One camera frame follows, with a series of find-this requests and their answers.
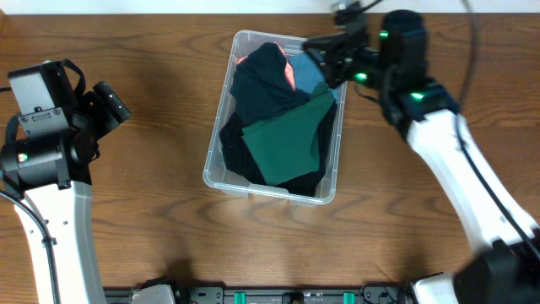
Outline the blue cloth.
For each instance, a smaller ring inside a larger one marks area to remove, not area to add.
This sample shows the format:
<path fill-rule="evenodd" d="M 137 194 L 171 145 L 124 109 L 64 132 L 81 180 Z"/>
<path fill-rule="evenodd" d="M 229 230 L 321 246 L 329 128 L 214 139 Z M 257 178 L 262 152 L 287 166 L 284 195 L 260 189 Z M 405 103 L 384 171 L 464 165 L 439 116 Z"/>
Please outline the blue cloth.
<path fill-rule="evenodd" d="M 307 54 L 301 53 L 287 58 L 294 70 L 296 90 L 293 92 L 302 101 L 308 101 L 316 87 L 326 83 L 325 78 Z"/>

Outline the pink shirt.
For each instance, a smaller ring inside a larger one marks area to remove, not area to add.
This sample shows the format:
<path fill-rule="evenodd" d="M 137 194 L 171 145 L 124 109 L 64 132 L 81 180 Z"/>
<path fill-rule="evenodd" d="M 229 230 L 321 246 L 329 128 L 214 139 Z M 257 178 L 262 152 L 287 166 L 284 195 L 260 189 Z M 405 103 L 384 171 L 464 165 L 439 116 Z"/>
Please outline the pink shirt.
<path fill-rule="evenodd" d="M 285 57 L 285 61 L 286 61 L 286 65 L 285 65 L 285 68 L 284 68 L 284 76 L 287 79 L 288 83 L 290 84 L 292 90 L 296 90 L 293 67 L 290 64 L 284 49 L 279 44 L 277 44 L 277 46 L 278 46 L 278 49 L 282 52 L 283 56 Z"/>

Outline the dark navy garment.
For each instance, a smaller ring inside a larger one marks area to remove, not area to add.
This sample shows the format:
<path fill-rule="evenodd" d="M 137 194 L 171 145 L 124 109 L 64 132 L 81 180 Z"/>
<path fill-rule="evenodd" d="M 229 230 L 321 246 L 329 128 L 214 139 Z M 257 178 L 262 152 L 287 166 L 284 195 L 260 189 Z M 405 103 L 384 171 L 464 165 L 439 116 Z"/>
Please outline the dark navy garment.
<path fill-rule="evenodd" d="M 285 65 L 285 57 L 272 42 L 262 44 L 236 64 L 229 92 L 244 125 L 279 117 L 307 102 L 287 83 Z"/>

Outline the dark green garment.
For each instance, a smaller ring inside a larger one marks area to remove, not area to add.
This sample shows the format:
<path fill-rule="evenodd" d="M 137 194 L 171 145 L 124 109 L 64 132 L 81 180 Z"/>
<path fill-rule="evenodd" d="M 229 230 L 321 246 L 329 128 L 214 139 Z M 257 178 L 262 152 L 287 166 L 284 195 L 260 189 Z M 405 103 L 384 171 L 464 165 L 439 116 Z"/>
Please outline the dark green garment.
<path fill-rule="evenodd" d="M 337 102 L 320 82 L 309 100 L 279 117 L 242 128 L 242 140 L 268 186 L 309 178 L 313 187 L 326 174 Z"/>

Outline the clear plastic storage bin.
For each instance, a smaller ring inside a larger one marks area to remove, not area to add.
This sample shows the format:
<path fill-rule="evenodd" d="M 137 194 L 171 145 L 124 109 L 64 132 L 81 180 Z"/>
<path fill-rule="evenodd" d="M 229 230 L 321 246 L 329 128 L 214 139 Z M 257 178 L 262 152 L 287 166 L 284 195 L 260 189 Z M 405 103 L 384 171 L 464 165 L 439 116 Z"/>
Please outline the clear plastic storage bin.
<path fill-rule="evenodd" d="M 277 43 L 283 48 L 288 57 L 294 57 L 301 54 L 302 44 L 305 41 L 305 37 L 278 35 L 254 30 L 241 30 L 235 34 L 229 55 L 227 71 L 224 77 L 224 86 L 221 91 L 219 107 L 214 121 L 213 133 L 207 152 L 206 163 L 202 174 L 204 182 L 209 187 L 218 189 L 229 195 L 246 198 L 251 195 L 282 198 L 290 201 L 292 204 L 309 207 L 329 204 L 334 199 L 338 181 L 338 163 L 343 131 L 343 113 L 347 94 L 346 84 L 342 84 L 337 89 L 337 114 L 332 127 L 332 138 L 326 164 L 327 171 L 325 176 L 321 179 L 321 182 L 317 185 L 316 195 L 313 197 L 291 194 L 288 190 L 280 187 L 253 184 L 243 176 L 227 170 L 224 163 L 222 145 L 219 139 L 220 129 L 227 123 L 230 116 L 235 111 L 236 100 L 230 94 L 230 88 L 233 84 L 234 72 L 238 60 L 249 55 L 265 42 Z"/>

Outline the black knit garment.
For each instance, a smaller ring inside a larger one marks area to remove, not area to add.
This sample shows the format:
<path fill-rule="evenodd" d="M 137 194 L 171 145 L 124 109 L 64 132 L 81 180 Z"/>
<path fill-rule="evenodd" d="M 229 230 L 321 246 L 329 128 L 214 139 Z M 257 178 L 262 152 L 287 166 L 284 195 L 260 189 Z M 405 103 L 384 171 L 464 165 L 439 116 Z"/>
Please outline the black knit garment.
<path fill-rule="evenodd" d="M 319 123 L 317 134 L 313 144 L 319 153 L 320 166 L 318 171 L 306 172 L 286 182 L 282 182 L 277 187 L 285 188 L 289 193 L 314 197 L 316 188 L 321 179 L 326 175 L 327 156 L 332 139 L 333 124 L 338 110 L 338 105 L 333 104 Z M 219 132 L 222 144 L 222 154 L 225 167 L 247 181 L 266 186 L 266 182 L 260 172 L 257 163 L 254 161 L 246 143 L 241 138 L 243 135 L 242 121 L 240 117 L 233 113 L 227 123 Z"/>

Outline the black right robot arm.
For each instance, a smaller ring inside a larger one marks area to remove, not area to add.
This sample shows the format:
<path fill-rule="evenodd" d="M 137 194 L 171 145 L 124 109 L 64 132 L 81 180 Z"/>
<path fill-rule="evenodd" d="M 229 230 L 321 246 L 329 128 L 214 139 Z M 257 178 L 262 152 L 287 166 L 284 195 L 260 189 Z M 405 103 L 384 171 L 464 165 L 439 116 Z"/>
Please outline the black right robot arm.
<path fill-rule="evenodd" d="M 473 260 L 454 274 L 410 283 L 403 303 L 536 303 L 539 226 L 511 197 L 469 133 L 462 103 L 428 74 L 420 14 L 385 15 L 372 49 L 359 2 L 337 6 L 343 32 L 303 45 L 331 87 L 352 81 L 378 92 L 377 104 L 434 173 L 456 211 Z"/>

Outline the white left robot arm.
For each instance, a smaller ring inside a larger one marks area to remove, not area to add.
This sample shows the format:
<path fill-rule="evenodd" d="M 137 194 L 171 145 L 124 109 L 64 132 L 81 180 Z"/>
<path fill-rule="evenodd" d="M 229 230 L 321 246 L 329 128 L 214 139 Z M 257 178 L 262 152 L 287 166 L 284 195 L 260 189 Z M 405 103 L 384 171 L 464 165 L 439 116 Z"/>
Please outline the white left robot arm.
<path fill-rule="evenodd" d="M 24 227 L 38 301 L 104 303 L 89 165 L 100 157 L 100 139 L 131 113 L 105 81 L 87 90 L 68 59 L 13 71 L 8 81 L 19 113 L 1 148 L 1 195 Z"/>

